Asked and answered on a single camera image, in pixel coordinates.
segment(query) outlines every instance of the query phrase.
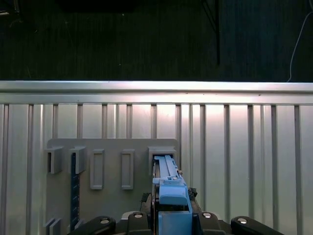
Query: gray bracket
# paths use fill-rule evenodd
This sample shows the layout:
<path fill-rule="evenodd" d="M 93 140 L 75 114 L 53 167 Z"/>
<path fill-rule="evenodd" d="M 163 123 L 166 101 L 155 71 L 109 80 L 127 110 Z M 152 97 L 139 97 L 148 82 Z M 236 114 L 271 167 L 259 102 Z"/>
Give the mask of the gray bracket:
<path fill-rule="evenodd" d="M 90 156 L 90 188 L 101 190 L 103 187 L 104 149 L 94 149 Z"/>
<path fill-rule="evenodd" d="M 134 149 L 123 149 L 122 157 L 122 189 L 134 188 Z"/>
<path fill-rule="evenodd" d="M 80 226 L 82 226 L 85 223 L 85 220 L 80 219 L 78 220 L 77 224 L 75 225 L 74 229 L 78 229 Z M 70 233 L 70 225 L 67 226 L 67 234 Z"/>
<path fill-rule="evenodd" d="M 45 235 L 60 235 L 61 234 L 61 219 L 50 219 L 45 224 Z"/>
<path fill-rule="evenodd" d="M 174 146 L 149 146 L 149 175 L 152 175 L 152 159 L 155 155 L 172 155 L 178 167 L 180 167 L 180 159 L 176 156 Z"/>
<path fill-rule="evenodd" d="M 69 159 L 71 158 L 72 154 L 75 154 L 76 158 L 76 166 L 75 166 L 75 173 L 79 174 L 86 170 L 86 148 L 84 146 L 76 146 L 75 148 L 72 148 L 68 151 Z M 70 164 L 68 164 L 68 172 L 70 173 Z"/>
<path fill-rule="evenodd" d="M 62 149 L 62 147 L 54 147 L 45 150 L 48 173 L 57 174 L 62 171 Z"/>

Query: blue plastic part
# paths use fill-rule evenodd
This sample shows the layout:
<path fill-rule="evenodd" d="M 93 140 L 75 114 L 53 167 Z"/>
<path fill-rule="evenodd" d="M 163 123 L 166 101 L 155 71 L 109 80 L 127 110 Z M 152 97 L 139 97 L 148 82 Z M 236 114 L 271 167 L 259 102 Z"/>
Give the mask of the blue plastic part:
<path fill-rule="evenodd" d="M 171 156 L 155 156 L 160 168 L 160 178 L 154 178 L 153 184 L 159 185 L 159 203 L 161 205 L 187 206 L 187 211 L 159 211 L 159 235 L 190 235 L 192 232 L 192 209 L 188 195 L 188 186 L 178 174 L 178 167 Z"/>
<path fill-rule="evenodd" d="M 70 171 L 70 231 L 75 230 L 75 225 L 79 221 L 79 174 L 76 174 L 76 154 L 71 155 Z"/>

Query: blue object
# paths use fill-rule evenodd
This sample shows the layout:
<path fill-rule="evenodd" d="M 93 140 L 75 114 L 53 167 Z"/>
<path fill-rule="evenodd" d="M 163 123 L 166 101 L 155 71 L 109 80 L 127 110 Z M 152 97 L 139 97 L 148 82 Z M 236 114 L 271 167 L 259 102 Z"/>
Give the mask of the blue object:
<path fill-rule="evenodd" d="M 187 211 L 159 211 L 159 235 L 191 235 L 192 209 L 188 195 L 188 186 L 178 174 L 175 160 L 169 156 L 154 156 L 160 168 L 160 178 L 153 178 L 153 184 L 159 185 L 159 204 L 188 207 Z"/>

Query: gray mounting board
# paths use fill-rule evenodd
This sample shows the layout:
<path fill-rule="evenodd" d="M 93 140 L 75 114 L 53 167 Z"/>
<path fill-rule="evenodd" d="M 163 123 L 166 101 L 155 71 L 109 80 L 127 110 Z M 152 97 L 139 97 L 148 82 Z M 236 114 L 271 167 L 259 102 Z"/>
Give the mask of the gray mounting board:
<path fill-rule="evenodd" d="M 73 153 L 80 174 L 79 223 L 101 215 L 119 221 L 123 213 L 138 210 L 142 194 L 152 190 L 152 155 L 172 154 L 180 166 L 179 144 L 174 139 L 49 140 L 44 155 L 46 222 L 61 219 L 60 235 L 67 234 L 69 226 Z"/>

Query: bolt head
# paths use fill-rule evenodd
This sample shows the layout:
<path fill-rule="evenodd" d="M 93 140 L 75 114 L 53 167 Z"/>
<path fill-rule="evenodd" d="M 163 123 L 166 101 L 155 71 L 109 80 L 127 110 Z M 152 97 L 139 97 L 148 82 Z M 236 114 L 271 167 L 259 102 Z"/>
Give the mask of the bolt head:
<path fill-rule="evenodd" d="M 101 219 L 100 223 L 101 223 L 101 224 L 107 224 L 107 223 L 109 223 L 109 220 L 107 220 L 107 219 Z"/>
<path fill-rule="evenodd" d="M 241 224 L 246 224 L 248 222 L 246 219 L 243 219 L 243 218 L 239 218 L 237 219 L 237 221 Z"/>
<path fill-rule="evenodd" d="M 208 218 L 208 219 L 212 217 L 212 215 L 210 213 L 207 213 L 207 212 L 203 213 L 203 216 L 205 218 Z"/>

